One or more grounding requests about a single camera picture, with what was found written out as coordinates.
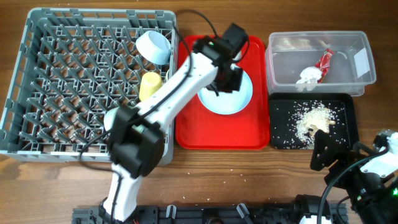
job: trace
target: yellow cup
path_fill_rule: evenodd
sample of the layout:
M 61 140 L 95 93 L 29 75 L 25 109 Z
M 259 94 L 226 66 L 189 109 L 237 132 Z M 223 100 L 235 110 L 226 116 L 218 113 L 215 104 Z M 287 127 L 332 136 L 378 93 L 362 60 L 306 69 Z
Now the yellow cup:
M 139 87 L 139 99 L 145 101 L 162 87 L 162 77 L 155 72 L 147 72 L 142 76 Z

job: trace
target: red wrapper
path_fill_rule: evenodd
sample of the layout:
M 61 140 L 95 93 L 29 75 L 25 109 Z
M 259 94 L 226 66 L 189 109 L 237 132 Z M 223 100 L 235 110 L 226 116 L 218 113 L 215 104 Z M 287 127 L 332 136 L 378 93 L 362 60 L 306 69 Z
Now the red wrapper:
M 326 49 L 319 61 L 315 64 L 315 67 L 319 68 L 322 71 L 322 77 L 318 80 L 318 83 L 321 83 L 323 78 L 329 71 L 330 68 L 330 58 L 334 54 L 334 52 L 330 49 Z

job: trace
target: transparent plastic bin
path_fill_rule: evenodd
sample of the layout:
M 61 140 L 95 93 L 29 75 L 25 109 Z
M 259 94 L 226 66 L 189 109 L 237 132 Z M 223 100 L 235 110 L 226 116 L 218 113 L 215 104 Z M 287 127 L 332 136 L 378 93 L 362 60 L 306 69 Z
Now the transparent plastic bin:
M 327 48 L 334 55 L 322 83 L 296 84 L 302 70 L 314 66 Z M 372 51 L 366 34 L 361 31 L 272 33 L 266 61 L 270 94 L 312 92 L 360 96 L 366 85 L 376 81 Z

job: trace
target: wooden surface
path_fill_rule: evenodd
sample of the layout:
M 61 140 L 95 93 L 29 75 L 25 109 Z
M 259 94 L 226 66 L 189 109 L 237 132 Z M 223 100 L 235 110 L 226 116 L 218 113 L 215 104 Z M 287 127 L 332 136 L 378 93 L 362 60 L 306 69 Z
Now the wooden surface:
M 398 130 L 398 2 L 393 1 L 84 1 L 0 2 L 0 106 L 4 105 L 27 13 L 33 7 L 168 9 L 205 13 L 222 33 L 231 22 L 268 44 L 272 32 L 363 30 L 371 44 L 377 82 L 354 99 L 362 142 L 382 128 Z M 184 35 L 210 34 L 197 16 L 179 17 Z M 321 195 L 326 172 L 310 170 L 311 151 L 188 151 L 175 147 L 173 162 L 156 168 L 139 192 L 141 205 L 232 205 L 289 202 L 297 194 Z M 0 223 L 70 223 L 73 208 L 104 199 L 111 174 L 76 163 L 22 163 L 0 156 Z M 329 199 L 346 196 L 334 189 Z M 360 223 L 350 215 L 352 223 Z

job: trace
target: wooden table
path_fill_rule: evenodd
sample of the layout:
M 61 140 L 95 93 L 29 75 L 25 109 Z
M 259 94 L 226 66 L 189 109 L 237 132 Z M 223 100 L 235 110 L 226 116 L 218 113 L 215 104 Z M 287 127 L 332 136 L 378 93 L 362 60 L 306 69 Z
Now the wooden table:
M 0 3 L 0 105 L 4 105 L 27 13 L 33 7 L 197 9 L 222 33 L 231 22 L 268 44 L 271 32 L 363 30 L 369 38 L 377 82 L 354 99 L 360 139 L 370 145 L 382 128 L 398 130 L 398 4 L 390 1 L 11 1 Z M 210 34 L 197 16 L 182 15 L 183 35 Z M 321 195 L 326 172 L 310 170 L 312 151 L 188 151 L 176 143 L 175 157 L 156 168 L 139 192 L 141 205 L 232 205 L 289 202 L 297 194 Z M 0 156 L 0 223 L 70 223 L 73 208 L 97 205 L 109 191 L 111 174 L 76 163 L 23 163 Z M 333 189 L 331 201 L 346 196 Z M 360 223 L 350 214 L 352 223 Z

